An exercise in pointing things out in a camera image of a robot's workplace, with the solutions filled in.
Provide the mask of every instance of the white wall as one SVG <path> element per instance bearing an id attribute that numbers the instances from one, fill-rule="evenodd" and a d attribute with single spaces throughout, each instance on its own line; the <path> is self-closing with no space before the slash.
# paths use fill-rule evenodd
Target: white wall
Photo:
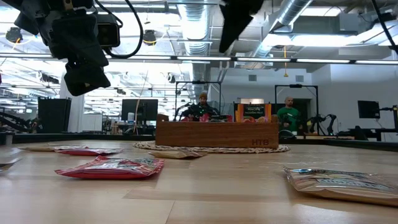
<path id="1" fill-rule="evenodd" d="M 296 84 L 295 76 L 303 75 L 303 85 L 311 85 L 311 74 L 305 69 L 288 69 L 289 77 L 284 77 L 285 70 L 252 70 L 229 68 L 222 83 L 221 92 L 226 103 L 237 102 L 238 98 L 260 98 L 264 102 L 275 101 L 274 86 Z M 216 81 L 218 68 L 211 69 L 211 80 Z M 248 75 L 257 75 L 256 82 L 249 82 Z M 278 88 L 278 103 L 283 103 L 286 96 L 294 98 L 312 99 L 314 96 L 306 89 Z M 210 100 L 218 101 L 218 92 L 210 88 Z"/>
<path id="2" fill-rule="evenodd" d="M 380 128 L 374 119 L 359 119 L 358 100 L 378 101 L 381 108 L 398 104 L 396 66 L 327 65 L 312 73 L 312 82 L 319 86 L 320 114 L 337 115 L 340 130 L 356 125 Z M 382 111 L 379 122 L 383 128 L 394 128 L 392 112 Z M 395 133 L 386 133 L 386 141 L 398 138 Z"/>

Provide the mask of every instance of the wooden table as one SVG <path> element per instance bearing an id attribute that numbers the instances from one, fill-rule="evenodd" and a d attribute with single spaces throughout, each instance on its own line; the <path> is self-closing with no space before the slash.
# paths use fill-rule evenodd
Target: wooden table
<path id="1" fill-rule="evenodd" d="M 99 147 L 132 142 L 70 141 Z M 116 157 L 144 157 L 125 150 Z M 398 153 L 295 145 L 278 154 L 210 154 L 167 160 L 148 180 L 79 180 L 59 176 L 94 157 L 25 152 L 0 147 L 0 157 L 21 157 L 0 173 L 0 220 L 6 223 L 397 223 L 398 208 L 308 197 L 287 183 L 282 166 L 377 172 L 398 180 Z"/>

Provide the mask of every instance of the man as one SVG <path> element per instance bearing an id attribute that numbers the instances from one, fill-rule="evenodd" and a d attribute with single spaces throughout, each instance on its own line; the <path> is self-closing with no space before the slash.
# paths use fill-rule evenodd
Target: man
<path id="1" fill-rule="evenodd" d="M 297 131 L 297 120 L 300 112 L 293 108 L 293 98 L 288 96 L 285 99 L 285 107 L 278 110 L 280 129 Z"/>

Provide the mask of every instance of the woven placemat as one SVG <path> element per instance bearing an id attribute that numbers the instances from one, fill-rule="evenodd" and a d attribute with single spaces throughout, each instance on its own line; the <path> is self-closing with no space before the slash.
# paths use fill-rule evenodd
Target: woven placemat
<path id="1" fill-rule="evenodd" d="M 139 149 L 149 149 L 157 151 L 178 151 L 186 150 L 190 152 L 207 152 L 207 153 L 271 153 L 286 152 L 290 148 L 288 146 L 279 145 L 277 149 L 269 148 L 230 148 L 230 147 L 185 147 L 185 146 L 157 146 L 155 141 L 137 142 L 133 144 Z"/>

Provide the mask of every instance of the monitor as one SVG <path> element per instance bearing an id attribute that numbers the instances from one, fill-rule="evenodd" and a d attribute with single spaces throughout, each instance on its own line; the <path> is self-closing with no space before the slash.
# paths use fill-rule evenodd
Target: monitor
<path id="1" fill-rule="evenodd" d="M 380 107 L 377 101 L 358 100 L 359 118 L 380 119 Z"/>
<path id="2" fill-rule="evenodd" d="M 136 113 L 138 100 L 122 100 L 122 120 L 127 121 L 128 113 Z M 156 121 L 157 118 L 157 105 L 158 100 L 140 100 L 138 111 L 137 111 L 137 120 L 143 121 L 146 119 L 147 121 Z"/>

